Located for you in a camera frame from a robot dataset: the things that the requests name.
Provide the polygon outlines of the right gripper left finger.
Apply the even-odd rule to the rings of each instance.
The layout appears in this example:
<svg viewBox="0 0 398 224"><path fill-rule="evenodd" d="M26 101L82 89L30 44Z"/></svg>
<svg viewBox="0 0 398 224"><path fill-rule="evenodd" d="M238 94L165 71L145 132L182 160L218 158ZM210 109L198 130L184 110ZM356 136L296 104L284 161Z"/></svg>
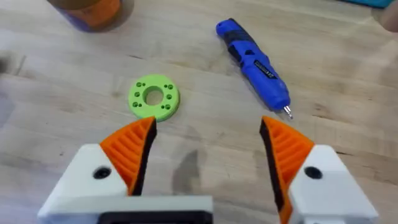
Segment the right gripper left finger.
<svg viewBox="0 0 398 224"><path fill-rule="evenodd" d="M147 160L156 137L154 117L139 119L100 143L77 150L37 216L39 219L93 219L124 210L142 193Z"/></svg>

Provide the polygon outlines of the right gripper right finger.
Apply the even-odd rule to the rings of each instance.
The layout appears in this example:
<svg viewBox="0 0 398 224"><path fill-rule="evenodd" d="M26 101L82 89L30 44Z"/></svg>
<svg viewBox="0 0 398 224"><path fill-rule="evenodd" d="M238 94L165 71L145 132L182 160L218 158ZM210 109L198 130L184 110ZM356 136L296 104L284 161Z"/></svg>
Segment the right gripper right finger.
<svg viewBox="0 0 398 224"><path fill-rule="evenodd" d="M377 223L379 214L329 145L263 116L264 142L274 202L281 223Z"/></svg>

